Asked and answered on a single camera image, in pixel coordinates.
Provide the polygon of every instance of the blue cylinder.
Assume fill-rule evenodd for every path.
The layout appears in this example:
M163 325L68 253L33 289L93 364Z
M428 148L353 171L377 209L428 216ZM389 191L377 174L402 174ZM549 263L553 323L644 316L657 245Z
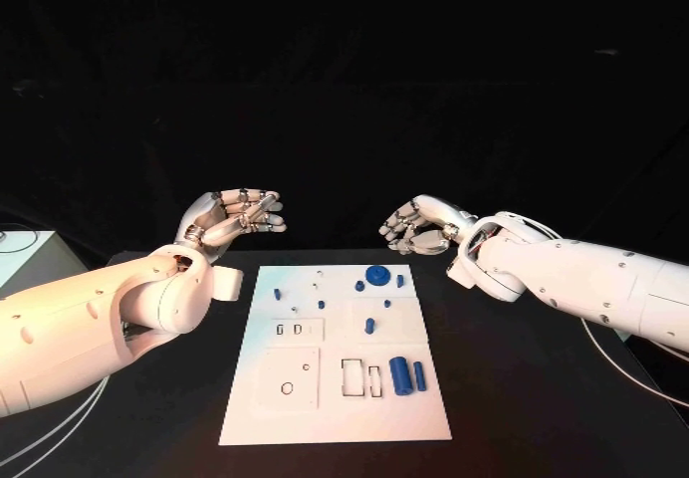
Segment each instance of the blue cylinder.
M390 271L383 266L370 266L366 269L366 280L372 286L385 286L390 282Z
M409 376L409 366L403 357L390 358L392 383L395 385L395 393L408 395L413 392L412 378Z
M413 362L413 375L416 376L416 390L426 391L426 378L424 377L424 367L421 362Z

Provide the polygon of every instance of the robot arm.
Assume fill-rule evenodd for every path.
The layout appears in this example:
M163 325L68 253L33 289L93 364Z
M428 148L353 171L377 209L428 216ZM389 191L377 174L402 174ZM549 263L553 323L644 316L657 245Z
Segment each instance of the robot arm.
M233 301L240 271L210 267L232 240L285 230L278 194L204 194L174 244L0 301L0 417L70 395L190 332L210 299Z
M416 235L431 224L442 230ZM689 352L689 267L562 239L507 212L475 220L426 195L402 206L380 234L400 253L437 254L457 242L448 276L464 287L509 302L529 289L550 307Z

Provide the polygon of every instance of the blue object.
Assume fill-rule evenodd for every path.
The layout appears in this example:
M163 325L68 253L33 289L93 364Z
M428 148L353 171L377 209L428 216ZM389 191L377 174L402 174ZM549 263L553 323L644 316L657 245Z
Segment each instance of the blue object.
M392 383L395 385L395 393L408 395L413 392L412 378L409 376L409 366L403 357L390 358Z
M370 266L366 269L366 280L372 286L385 286L390 282L390 271L383 266Z
M421 362L413 362L413 375L416 376L416 390L426 391L426 379L424 377L424 368L421 367Z
M373 328L376 327L376 321L373 319L366 319L366 334L370 336L373 334Z

